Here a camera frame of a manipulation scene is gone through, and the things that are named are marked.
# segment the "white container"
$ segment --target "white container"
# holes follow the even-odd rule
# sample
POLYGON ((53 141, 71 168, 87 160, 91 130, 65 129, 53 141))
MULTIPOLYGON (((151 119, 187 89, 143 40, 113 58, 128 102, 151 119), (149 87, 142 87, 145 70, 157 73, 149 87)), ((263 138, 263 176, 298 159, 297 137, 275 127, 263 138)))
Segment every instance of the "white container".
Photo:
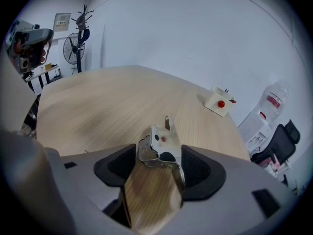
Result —
POLYGON ((204 101, 204 106, 216 114, 224 117, 235 104, 230 102, 230 100, 234 100, 234 97, 231 94, 213 85, 210 96, 204 101))

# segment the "silver metal part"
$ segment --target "silver metal part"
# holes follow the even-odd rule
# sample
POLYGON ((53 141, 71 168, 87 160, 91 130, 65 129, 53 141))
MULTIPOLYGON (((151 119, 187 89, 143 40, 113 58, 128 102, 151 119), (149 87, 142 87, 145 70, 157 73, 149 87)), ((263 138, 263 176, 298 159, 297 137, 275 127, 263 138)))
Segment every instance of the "silver metal part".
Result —
POLYGON ((183 194, 185 176, 181 167, 181 144, 170 117, 166 116, 165 127, 151 126, 151 134, 139 142, 138 158, 147 167, 169 166, 183 194))

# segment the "red label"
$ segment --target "red label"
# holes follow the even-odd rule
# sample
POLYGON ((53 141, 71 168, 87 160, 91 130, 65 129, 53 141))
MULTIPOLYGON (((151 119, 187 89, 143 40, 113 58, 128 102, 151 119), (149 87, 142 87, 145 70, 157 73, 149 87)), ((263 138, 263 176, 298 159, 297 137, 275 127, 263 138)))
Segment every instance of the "red label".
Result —
POLYGON ((274 98, 272 98, 271 96, 268 96, 267 97, 267 101, 271 102, 272 105, 274 105, 277 109, 279 108, 280 106, 280 103, 278 103, 274 98))

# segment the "black fan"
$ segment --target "black fan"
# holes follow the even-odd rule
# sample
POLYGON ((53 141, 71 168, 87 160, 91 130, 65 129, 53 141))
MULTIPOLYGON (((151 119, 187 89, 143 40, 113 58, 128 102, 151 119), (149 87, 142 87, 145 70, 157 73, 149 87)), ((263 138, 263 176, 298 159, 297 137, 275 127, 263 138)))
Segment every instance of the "black fan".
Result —
POLYGON ((85 52, 85 45, 78 47, 78 33, 70 34, 63 45, 63 55, 68 63, 71 65, 77 64, 77 52, 80 51, 80 59, 83 58, 85 52))

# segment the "desk leg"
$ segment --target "desk leg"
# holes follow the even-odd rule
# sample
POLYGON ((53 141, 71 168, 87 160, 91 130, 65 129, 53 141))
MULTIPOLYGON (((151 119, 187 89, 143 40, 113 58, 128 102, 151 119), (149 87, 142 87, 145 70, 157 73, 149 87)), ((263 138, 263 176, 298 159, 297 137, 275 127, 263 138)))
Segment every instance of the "desk leg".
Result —
POLYGON ((39 76, 38 78, 39 78, 39 83, 42 89, 44 87, 43 79, 41 78, 41 76, 39 76))
POLYGON ((31 88, 31 90, 34 92, 33 85, 31 84, 31 81, 28 82, 28 86, 31 88))
POLYGON ((50 77, 49 77, 48 72, 45 73, 45 79, 47 80, 47 84, 49 84, 50 83, 50 77))

